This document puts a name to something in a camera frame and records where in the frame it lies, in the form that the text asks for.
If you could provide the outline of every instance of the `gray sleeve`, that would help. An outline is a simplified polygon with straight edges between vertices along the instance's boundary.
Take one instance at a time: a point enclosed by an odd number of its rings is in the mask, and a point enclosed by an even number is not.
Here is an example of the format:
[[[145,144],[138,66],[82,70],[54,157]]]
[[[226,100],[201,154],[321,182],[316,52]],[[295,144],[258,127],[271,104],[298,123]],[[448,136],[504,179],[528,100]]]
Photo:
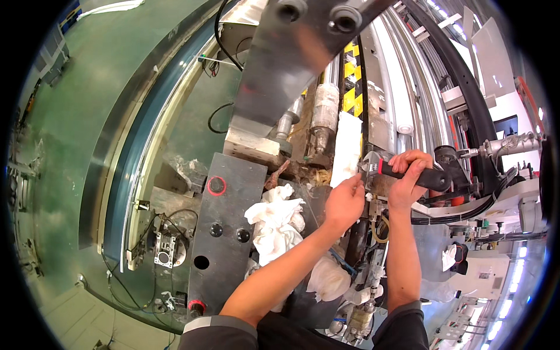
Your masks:
[[[413,301],[397,307],[381,323],[371,338],[374,346],[383,349],[427,349],[422,303]]]
[[[179,350],[257,349],[256,329],[233,316],[202,316],[187,323]]]

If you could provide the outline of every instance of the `red ring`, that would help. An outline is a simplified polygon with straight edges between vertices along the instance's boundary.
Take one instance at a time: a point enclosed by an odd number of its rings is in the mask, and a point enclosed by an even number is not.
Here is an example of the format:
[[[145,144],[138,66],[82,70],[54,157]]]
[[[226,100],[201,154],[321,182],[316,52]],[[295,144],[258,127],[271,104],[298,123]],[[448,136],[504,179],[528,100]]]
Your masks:
[[[216,192],[214,192],[210,189],[210,181],[212,181],[212,179],[215,179],[215,178],[218,178],[218,179],[222,180],[222,182],[223,182],[223,190],[220,193],[216,193]],[[219,195],[222,195],[226,191],[227,185],[226,185],[226,182],[224,181],[224,179],[222,179],[219,176],[214,176],[210,180],[206,181],[206,188],[208,189],[208,192],[210,192],[211,195],[219,196]]]
[[[193,304],[200,304],[202,305],[202,312],[206,312],[206,305],[201,302],[200,300],[191,300],[189,301],[189,310],[191,310],[191,307],[193,306]]]

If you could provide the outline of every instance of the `black rubber grip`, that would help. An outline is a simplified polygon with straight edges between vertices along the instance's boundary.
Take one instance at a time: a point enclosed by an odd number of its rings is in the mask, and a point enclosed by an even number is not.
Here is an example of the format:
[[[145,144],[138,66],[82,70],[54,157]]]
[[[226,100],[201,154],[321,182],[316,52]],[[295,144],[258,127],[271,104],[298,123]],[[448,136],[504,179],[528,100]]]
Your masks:
[[[397,179],[402,179],[404,176],[404,174],[399,172],[393,172],[393,167],[387,164],[383,159],[379,159],[377,172]],[[418,181],[416,181],[416,184],[434,191],[445,192],[451,187],[451,176],[442,170],[424,169]]]

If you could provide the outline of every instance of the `yellow and black hazard stripe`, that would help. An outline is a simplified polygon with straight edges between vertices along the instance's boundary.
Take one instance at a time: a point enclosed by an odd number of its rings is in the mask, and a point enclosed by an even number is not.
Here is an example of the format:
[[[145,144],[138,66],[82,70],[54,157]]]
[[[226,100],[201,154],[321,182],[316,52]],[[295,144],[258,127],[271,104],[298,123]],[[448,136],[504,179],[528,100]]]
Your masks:
[[[363,81],[358,39],[354,38],[343,52],[344,99],[342,110],[363,120]]]

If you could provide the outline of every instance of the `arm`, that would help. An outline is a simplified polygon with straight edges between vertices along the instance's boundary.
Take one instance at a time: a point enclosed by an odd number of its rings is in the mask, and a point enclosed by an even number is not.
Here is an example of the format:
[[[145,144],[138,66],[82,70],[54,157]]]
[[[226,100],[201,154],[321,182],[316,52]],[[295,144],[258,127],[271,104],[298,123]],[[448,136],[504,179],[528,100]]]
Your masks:
[[[359,174],[333,189],[325,204],[324,224],[244,280],[226,301],[220,315],[234,316],[256,327],[271,308],[292,292],[341,234],[358,220],[363,210],[364,194]]]
[[[410,223],[410,208],[423,193],[416,186],[424,168],[433,166],[430,155],[419,150],[407,151],[389,161],[393,171],[405,173],[389,191],[389,251],[387,252],[388,307],[392,312],[401,305],[420,299],[422,271],[416,241]]]

